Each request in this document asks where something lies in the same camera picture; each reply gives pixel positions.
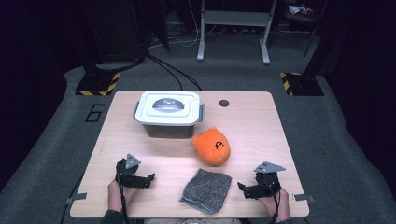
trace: round hole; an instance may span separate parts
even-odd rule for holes
[[[229,104],[230,104],[230,102],[228,102],[227,100],[219,101],[219,105],[221,105],[222,107],[227,107]]]

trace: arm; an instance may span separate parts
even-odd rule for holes
[[[108,186],[108,196],[107,196],[107,212],[100,222],[100,224],[121,224],[123,221],[122,216],[122,203],[120,187],[117,181],[113,180]],[[139,189],[134,188],[123,188],[123,195],[125,197],[125,203],[131,202],[132,197],[137,193]]]
[[[278,216],[276,218],[276,223],[281,224],[291,224],[290,220],[290,210],[289,210],[289,194],[284,189],[280,189],[276,193],[276,198],[279,201]],[[270,216],[273,216],[276,211],[276,204],[273,197],[262,197],[258,200],[264,205]]]

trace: human hand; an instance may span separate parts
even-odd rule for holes
[[[290,218],[290,210],[289,210],[289,194],[284,189],[280,189],[276,193],[276,199],[279,202],[279,207],[277,211],[276,222],[284,221]],[[264,205],[268,214],[272,217],[276,211],[276,204],[274,197],[262,197],[258,198],[258,200]]]
[[[122,212],[122,202],[121,202],[121,193],[120,186],[116,180],[111,181],[111,183],[107,186],[108,188],[108,196],[107,196],[107,205],[108,210],[114,210],[117,212]],[[125,197],[125,204],[131,202],[132,197],[139,189],[134,188],[123,188],[123,195]]]

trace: gray cloth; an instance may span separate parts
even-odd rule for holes
[[[198,169],[184,188],[180,201],[213,215],[222,207],[230,185],[230,176]]]
[[[242,224],[236,218],[145,219],[144,224]]]

